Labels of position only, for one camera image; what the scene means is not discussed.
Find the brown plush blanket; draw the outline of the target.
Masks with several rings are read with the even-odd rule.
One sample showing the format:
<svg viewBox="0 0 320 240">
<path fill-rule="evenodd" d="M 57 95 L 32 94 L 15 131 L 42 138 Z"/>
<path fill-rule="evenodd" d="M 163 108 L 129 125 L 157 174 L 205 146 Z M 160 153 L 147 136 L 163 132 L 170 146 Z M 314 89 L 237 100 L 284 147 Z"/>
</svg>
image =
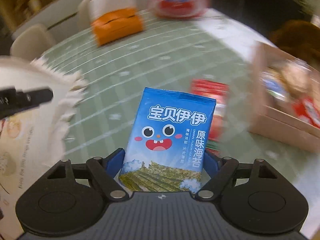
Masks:
<svg viewBox="0 0 320 240">
<path fill-rule="evenodd" d="M 319 27 L 310 22 L 289 20 L 273 31 L 269 40 L 279 49 L 311 66 L 319 64 Z"/>
</svg>

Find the orange tissue box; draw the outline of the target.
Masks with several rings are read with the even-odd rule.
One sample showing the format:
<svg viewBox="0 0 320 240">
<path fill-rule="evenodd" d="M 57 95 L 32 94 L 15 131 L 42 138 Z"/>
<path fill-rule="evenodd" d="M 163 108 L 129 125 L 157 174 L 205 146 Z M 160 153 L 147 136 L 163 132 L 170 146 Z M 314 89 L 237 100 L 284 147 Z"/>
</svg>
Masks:
<svg viewBox="0 0 320 240">
<path fill-rule="evenodd" d="M 136 0 L 91 0 L 88 10 L 93 34 L 99 46 L 144 30 Z"/>
</svg>

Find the red spicy strip pack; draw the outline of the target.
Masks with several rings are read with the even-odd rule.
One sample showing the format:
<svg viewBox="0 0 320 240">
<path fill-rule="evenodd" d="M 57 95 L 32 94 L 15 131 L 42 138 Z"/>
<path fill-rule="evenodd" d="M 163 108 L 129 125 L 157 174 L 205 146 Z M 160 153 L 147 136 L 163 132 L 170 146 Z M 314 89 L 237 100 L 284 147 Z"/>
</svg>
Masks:
<svg viewBox="0 0 320 240">
<path fill-rule="evenodd" d="M 229 87 L 224 83 L 204 79 L 193 79 L 190 91 L 192 94 L 206 96 L 216 100 L 206 151 L 214 155 L 220 155 L 219 139 L 224 129 Z"/>
</svg>

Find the round bun clear pack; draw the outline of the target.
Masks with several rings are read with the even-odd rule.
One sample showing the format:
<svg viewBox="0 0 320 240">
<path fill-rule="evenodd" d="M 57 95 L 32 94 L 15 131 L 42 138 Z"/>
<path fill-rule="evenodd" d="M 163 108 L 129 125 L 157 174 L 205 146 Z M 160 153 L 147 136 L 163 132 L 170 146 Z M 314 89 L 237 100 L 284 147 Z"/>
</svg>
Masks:
<svg viewBox="0 0 320 240">
<path fill-rule="evenodd" d="M 311 68 L 301 60 L 285 60 L 280 68 L 281 77 L 293 98 L 298 98 L 310 90 Z"/>
</svg>

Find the beige dining chair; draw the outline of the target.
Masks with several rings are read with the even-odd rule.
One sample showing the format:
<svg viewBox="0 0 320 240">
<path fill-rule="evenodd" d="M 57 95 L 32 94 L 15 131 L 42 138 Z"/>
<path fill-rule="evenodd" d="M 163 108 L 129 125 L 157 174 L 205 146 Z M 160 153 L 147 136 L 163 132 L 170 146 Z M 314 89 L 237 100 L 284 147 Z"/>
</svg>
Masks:
<svg viewBox="0 0 320 240">
<path fill-rule="evenodd" d="M 10 55 L 30 62 L 55 45 L 56 41 L 48 29 L 38 23 L 16 38 L 10 47 Z"/>
<path fill-rule="evenodd" d="M 79 31 L 88 29 L 91 23 L 98 19 L 97 10 L 93 0 L 83 0 L 78 6 L 78 29 Z"/>
</svg>

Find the small red snack pack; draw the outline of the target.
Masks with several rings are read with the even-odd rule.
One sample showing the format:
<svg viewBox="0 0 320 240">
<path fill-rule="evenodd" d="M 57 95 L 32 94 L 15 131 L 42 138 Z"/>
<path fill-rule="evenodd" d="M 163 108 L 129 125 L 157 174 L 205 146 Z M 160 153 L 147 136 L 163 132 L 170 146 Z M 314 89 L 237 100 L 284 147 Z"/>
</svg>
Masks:
<svg viewBox="0 0 320 240">
<path fill-rule="evenodd" d="M 297 118 L 319 128 L 319 111 L 312 98 L 309 96 L 299 98 L 293 103 L 293 109 Z"/>
</svg>

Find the blue seaweed snack pack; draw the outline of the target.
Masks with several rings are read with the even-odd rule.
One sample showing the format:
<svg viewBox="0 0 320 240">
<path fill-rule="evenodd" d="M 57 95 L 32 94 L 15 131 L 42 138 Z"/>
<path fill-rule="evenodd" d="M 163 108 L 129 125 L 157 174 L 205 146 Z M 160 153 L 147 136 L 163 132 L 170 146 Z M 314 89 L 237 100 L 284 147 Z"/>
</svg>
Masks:
<svg viewBox="0 0 320 240">
<path fill-rule="evenodd" d="M 146 87 L 118 180 L 130 191 L 196 193 L 216 107 L 205 96 Z"/>
</svg>

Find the long bread stick pack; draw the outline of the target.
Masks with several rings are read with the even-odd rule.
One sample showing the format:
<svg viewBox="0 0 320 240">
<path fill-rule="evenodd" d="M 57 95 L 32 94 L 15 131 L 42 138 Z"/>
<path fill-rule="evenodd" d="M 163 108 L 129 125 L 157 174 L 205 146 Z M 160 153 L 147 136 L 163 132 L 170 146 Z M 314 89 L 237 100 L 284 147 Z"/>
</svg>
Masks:
<svg viewBox="0 0 320 240">
<path fill-rule="evenodd" d="M 261 72 L 260 79 L 267 92 L 273 98 L 282 102 L 289 101 L 289 92 L 278 71 L 271 69 L 265 72 Z"/>
</svg>

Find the white paper bag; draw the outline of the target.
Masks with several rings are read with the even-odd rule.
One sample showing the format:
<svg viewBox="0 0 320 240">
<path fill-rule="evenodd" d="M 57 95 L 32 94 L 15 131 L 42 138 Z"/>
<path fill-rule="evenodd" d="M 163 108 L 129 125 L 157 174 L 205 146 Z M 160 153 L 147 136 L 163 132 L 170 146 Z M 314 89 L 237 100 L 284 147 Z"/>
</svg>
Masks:
<svg viewBox="0 0 320 240">
<path fill-rule="evenodd" d="M 1 120 L 1 239 L 17 239 L 23 233 L 16 202 L 65 156 L 63 139 L 87 82 L 79 70 L 66 74 L 53 70 L 42 59 L 28 62 L 3 56 L 1 89 L 9 87 L 23 92 L 50 88 L 53 98 Z"/>
</svg>

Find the pink cardboard gift box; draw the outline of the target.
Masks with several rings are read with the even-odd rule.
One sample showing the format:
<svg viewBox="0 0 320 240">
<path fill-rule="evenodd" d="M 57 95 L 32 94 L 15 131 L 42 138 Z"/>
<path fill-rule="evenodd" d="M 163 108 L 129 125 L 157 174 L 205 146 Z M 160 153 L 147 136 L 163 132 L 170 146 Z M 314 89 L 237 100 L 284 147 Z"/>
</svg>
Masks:
<svg viewBox="0 0 320 240">
<path fill-rule="evenodd" d="M 250 63 L 249 131 L 319 152 L 319 71 L 259 42 Z"/>
</svg>

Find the green checked tablecloth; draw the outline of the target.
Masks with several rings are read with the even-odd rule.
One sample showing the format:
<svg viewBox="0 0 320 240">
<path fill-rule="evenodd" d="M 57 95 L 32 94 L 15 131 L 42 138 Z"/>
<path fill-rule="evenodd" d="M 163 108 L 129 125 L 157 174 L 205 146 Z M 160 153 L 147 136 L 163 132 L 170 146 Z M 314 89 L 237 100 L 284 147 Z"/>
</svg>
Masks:
<svg viewBox="0 0 320 240">
<path fill-rule="evenodd" d="M 81 71 L 88 81 L 65 139 L 67 157 L 82 163 L 125 147 L 145 87 L 186 92 L 192 79 L 207 79 L 230 87 L 221 154 L 241 162 L 266 159 L 306 197 L 318 197 L 319 154 L 247 131 L 248 61 L 265 38 L 214 10 L 196 22 L 141 15 L 141 34 L 98 47 L 84 30 L 45 52 L 53 70 Z"/>
</svg>

